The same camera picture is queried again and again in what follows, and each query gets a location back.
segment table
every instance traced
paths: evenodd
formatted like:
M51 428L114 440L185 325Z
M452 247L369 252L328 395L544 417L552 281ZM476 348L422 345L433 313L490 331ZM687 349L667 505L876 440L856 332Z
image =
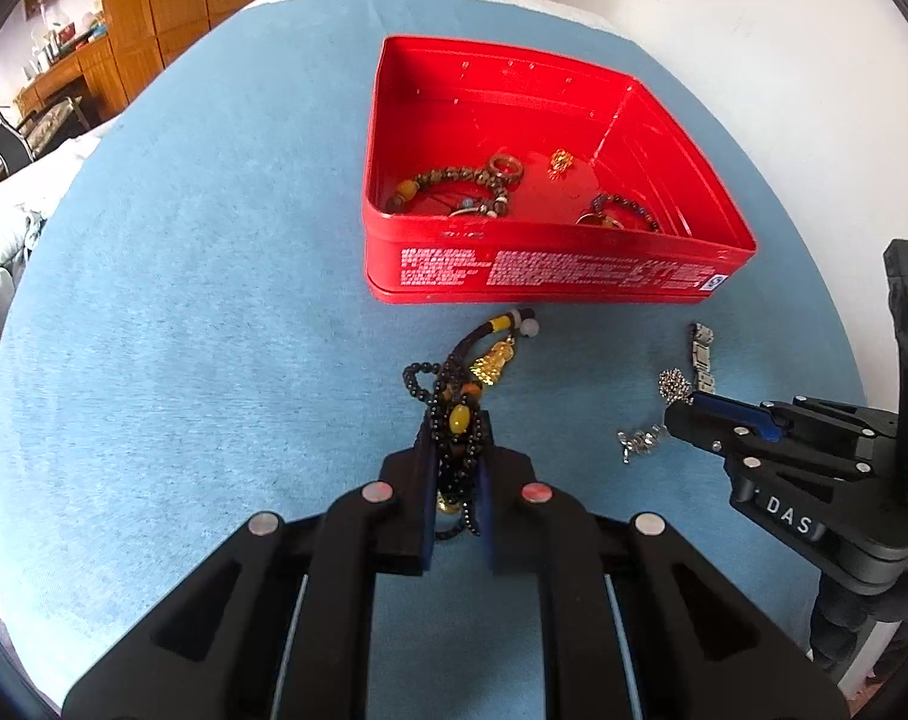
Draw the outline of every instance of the table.
M76 47L36 76L17 93L14 104L21 116L27 117L43 110L55 98L70 94L81 95L85 100L90 98L101 122L107 122L127 107L128 96L106 34Z
M635 74L702 148L759 253L700 306L542 305L486 396L500 443L588 509L661 512L803 642L817 571L726 504L679 442L620 463L614 432L662 410L686 325L713 327L720 391L863 394L837 313L784 209L683 86L597 17L536 0L264 0L125 112L26 272L0 360L0 600L59 702L250 512L320 512L407 445L413 360L497 306L387 306L362 269L361 194L381 42L438 34ZM378 581L369 717L542 716L537 592L467 536L429 576Z

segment red tin box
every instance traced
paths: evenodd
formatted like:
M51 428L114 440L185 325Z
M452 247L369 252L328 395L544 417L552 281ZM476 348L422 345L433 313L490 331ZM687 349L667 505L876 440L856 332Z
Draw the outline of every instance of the red tin box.
M549 175L551 155L575 157ZM399 181L513 154L524 176L505 218L448 218L470 182L383 211ZM626 229L575 224L598 191ZM714 170L637 79L515 46L389 37L374 84L364 179L365 268L388 303L528 300L696 303L756 251Z

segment gold pendant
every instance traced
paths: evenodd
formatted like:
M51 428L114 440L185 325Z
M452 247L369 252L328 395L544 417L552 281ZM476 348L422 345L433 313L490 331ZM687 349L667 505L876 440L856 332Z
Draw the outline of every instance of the gold pendant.
M513 336L509 336L507 341L498 341L491 346L491 351L473 362L470 372L477 377L478 381L487 386L497 384L500 381L504 365L507 365L513 357L514 345Z
M574 155L564 148L558 148L557 151L551 154L551 167L547 170L547 175L550 175L552 180L558 178L573 164Z
M461 504L450 503L444 499L441 493L438 493L438 511L441 514L460 514Z

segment yellow bead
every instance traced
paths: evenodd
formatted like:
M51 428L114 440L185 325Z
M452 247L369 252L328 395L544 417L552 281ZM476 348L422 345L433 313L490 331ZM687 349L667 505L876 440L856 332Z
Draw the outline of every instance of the yellow bead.
M411 202L411 200L414 199L414 195L417 194L418 189L420 189L420 187L417 186L417 181L412 181L407 178L398 184L398 189L396 189L396 191L403 197L404 202Z
M447 421L451 426L451 433L460 436L470 425L470 409L462 403L455 406L451 409L451 416Z

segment bead necklace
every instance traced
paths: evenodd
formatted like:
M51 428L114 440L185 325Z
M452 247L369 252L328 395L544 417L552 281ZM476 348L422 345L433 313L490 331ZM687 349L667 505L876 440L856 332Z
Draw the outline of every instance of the bead necklace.
M465 530L475 536L481 533L474 493L486 444L480 406L483 386L468 370L465 356L481 338L503 330L510 331L513 338L537 335L539 327L530 309L501 314L463 338L443 364L412 362L402 374L409 394L427 406L431 445L438 464L438 508L446 514L461 513L452 528L435 533L435 541L448 541ZM419 373L435 376L433 391L417 382Z

